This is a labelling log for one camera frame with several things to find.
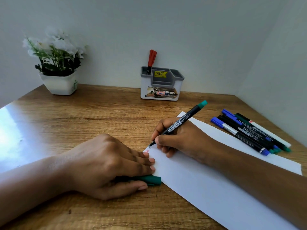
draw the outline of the forearm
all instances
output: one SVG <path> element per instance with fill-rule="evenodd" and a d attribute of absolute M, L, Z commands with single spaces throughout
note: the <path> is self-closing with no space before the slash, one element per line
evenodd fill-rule
<path fill-rule="evenodd" d="M 213 168 L 288 219 L 307 229 L 307 178 L 221 144 Z"/>
<path fill-rule="evenodd" d="M 53 156 L 0 174 L 0 226 L 67 190 L 64 166 Z"/>

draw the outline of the white wall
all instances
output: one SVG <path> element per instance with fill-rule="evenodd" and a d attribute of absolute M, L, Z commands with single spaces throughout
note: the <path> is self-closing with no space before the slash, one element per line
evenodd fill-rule
<path fill-rule="evenodd" d="M 149 50 L 182 90 L 235 94 L 286 0 L 1 0 L 0 107 L 42 84 L 21 42 L 46 26 L 89 45 L 79 82 L 140 87 Z"/>
<path fill-rule="evenodd" d="M 289 0 L 238 95 L 307 146 L 307 0 Z"/>

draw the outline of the yellow sticker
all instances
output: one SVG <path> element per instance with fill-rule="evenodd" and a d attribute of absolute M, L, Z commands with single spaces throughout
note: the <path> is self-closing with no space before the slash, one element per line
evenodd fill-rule
<path fill-rule="evenodd" d="M 163 71 L 155 71 L 154 72 L 154 76 L 155 77 L 164 77 L 164 78 L 166 78 L 166 74 L 167 74 L 167 72 L 163 72 Z"/>

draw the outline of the hand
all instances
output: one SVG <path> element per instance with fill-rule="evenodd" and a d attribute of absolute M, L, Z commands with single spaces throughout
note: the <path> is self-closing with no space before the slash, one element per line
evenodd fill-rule
<path fill-rule="evenodd" d="M 155 171 L 148 153 L 137 152 L 118 139 L 102 134 L 60 154 L 67 164 L 65 174 L 70 190 L 102 200 L 121 197 L 146 189 L 142 181 L 113 183 L 116 176 L 142 176 Z"/>
<path fill-rule="evenodd" d="M 151 140 L 155 140 L 157 148 L 172 157 L 177 150 L 196 159 L 210 164 L 215 154 L 220 152 L 221 143 L 205 134 L 191 121 L 186 121 L 173 131 L 173 135 L 160 135 L 165 129 L 179 118 L 162 119 L 152 133 Z"/>

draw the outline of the pen holder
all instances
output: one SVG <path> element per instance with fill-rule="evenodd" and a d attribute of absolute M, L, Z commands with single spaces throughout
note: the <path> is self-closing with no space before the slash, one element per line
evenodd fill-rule
<path fill-rule="evenodd" d="M 147 66 L 141 67 L 141 98 L 178 100 L 185 79 L 178 70 L 152 67 L 151 74 L 146 72 Z"/>

